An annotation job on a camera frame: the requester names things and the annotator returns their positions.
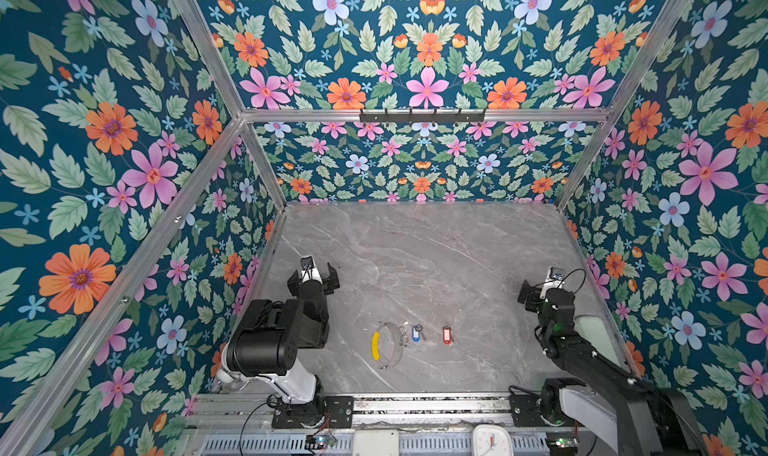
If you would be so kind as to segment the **red capped key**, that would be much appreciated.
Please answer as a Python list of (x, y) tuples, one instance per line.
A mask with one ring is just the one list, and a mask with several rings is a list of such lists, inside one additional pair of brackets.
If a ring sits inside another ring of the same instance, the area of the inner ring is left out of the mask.
[(449, 325), (442, 327), (442, 340), (445, 345), (453, 344), (452, 328)]

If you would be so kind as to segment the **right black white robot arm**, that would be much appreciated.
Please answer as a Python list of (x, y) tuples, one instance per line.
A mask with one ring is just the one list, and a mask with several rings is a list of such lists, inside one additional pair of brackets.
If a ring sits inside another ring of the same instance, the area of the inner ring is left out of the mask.
[(568, 378), (551, 378), (540, 396), (542, 416), (587, 427), (618, 455), (706, 455), (686, 396), (637, 378), (603, 356), (575, 324), (575, 294), (560, 284), (525, 281), (518, 302), (538, 318), (535, 338)]

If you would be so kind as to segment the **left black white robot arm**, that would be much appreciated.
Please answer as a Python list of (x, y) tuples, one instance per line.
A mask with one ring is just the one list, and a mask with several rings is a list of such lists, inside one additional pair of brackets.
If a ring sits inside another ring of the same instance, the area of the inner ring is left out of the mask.
[(273, 421), (285, 417), (305, 428), (327, 418), (322, 382), (299, 361), (301, 349), (322, 349), (330, 333), (327, 296), (340, 288), (336, 268), (322, 274), (314, 259), (301, 259), (288, 278), (286, 301), (255, 299), (249, 303), (230, 340), (221, 350), (215, 377), (223, 384), (261, 381), (274, 395)]

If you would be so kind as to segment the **grey yellow keyring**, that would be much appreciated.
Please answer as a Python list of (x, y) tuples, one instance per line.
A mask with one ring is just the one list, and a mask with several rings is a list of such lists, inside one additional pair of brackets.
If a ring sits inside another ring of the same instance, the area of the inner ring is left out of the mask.
[(380, 322), (371, 338), (373, 361), (382, 370), (391, 369), (400, 363), (407, 345), (404, 326), (389, 321)]

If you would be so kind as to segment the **blue capped key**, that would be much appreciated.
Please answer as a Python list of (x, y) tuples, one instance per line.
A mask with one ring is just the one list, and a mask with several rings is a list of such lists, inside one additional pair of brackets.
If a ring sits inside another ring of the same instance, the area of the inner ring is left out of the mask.
[(424, 327), (421, 324), (411, 326), (411, 340), (414, 343), (420, 343), (425, 340)]

